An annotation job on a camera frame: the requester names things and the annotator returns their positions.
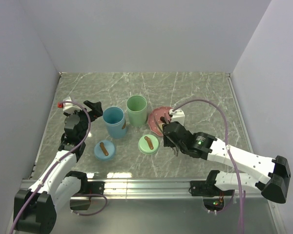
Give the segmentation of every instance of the white enclosure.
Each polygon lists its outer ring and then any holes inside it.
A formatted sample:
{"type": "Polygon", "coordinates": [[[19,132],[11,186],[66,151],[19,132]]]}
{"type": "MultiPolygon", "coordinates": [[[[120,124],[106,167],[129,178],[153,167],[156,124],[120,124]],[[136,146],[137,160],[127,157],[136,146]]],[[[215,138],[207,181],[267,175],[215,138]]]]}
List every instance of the white enclosure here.
{"type": "Polygon", "coordinates": [[[232,72],[271,0],[20,0],[59,71],[232,72]]]}
{"type": "MultiPolygon", "coordinates": [[[[293,0],[0,0],[0,234],[58,72],[114,71],[232,73],[254,151],[293,175],[293,0]]],[[[293,176],[280,209],[293,234],[293,176]]]]}

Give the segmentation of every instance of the gray marble table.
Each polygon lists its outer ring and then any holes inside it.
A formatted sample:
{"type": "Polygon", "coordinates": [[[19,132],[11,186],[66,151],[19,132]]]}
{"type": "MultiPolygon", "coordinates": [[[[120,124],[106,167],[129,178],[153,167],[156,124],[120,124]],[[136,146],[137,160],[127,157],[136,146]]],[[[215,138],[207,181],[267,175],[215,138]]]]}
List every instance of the gray marble table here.
{"type": "MultiPolygon", "coordinates": [[[[193,98],[204,98],[219,105],[229,123],[229,143],[248,150],[246,138],[225,73],[63,73],[55,101],[51,109],[46,134],[42,142],[33,178],[38,178],[52,162],[63,133],[65,116],[57,108],[57,102],[67,96],[79,103],[84,100],[101,101],[103,110],[119,106],[126,113],[126,100],[133,94],[141,94],[148,101],[148,113],[160,106],[175,107],[193,98]]],[[[224,123],[220,114],[206,103],[192,103],[182,108],[186,114],[185,127],[191,132],[206,132],[224,139],[224,123]]],[[[174,156],[170,148],[161,147],[153,155],[144,155],[138,149],[142,135],[150,134],[147,124],[141,128],[128,124],[128,133],[122,139],[109,137],[102,118],[92,123],[83,156],[73,168],[88,173],[93,178],[132,177],[193,177],[207,176],[210,170],[231,172],[231,167],[194,159],[179,154],[174,156]],[[94,156],[98,141],[108,139],[117,147],[114,159],[99,161],[94,156]]]]}

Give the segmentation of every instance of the cup lid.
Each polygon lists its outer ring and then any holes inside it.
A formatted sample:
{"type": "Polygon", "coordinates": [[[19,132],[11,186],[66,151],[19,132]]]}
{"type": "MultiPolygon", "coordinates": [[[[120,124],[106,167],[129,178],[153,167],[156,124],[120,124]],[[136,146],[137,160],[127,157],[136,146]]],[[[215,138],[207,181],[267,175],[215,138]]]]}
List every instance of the cup lid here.
{"type": "Polygon", "coordinates": [[[157,152],[159,146],[160,143],[158,139],[151,134],[142,136],[138,142],[139,150],[146,155],[151,155],[157,152]]]}
{"type": "Polygon", "coordinates": [[[115,145],[109,140],[102,140],[94,147],[94,156],[101,161],[111,160],[115,152],[115,145]]]}

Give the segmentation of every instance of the sage green cup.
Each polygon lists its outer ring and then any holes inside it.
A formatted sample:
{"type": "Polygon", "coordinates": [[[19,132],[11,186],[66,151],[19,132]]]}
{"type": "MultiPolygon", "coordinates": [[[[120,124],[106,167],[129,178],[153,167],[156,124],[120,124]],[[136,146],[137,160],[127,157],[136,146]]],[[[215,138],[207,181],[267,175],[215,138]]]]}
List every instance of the sage green cup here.
{"type": "Polygon", "coordinates": [[[129,122],[134,127],[141,127],[147,121],[147,100],[144,96],[133,95],[127,100],[129,122]]]}

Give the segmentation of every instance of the blue cup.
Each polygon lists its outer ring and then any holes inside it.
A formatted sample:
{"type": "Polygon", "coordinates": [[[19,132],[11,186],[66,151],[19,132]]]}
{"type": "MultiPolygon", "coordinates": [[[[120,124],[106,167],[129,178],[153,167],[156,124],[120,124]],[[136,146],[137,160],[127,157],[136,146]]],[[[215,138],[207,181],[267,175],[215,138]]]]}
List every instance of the blue cup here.
{"type": "Polygon", "coordinates": [[[105,122],[108,134],[115,139],[124,137],[127,133],[125,114],[119,107],[112,106],[103,112],[103,120],[105,122]]]}

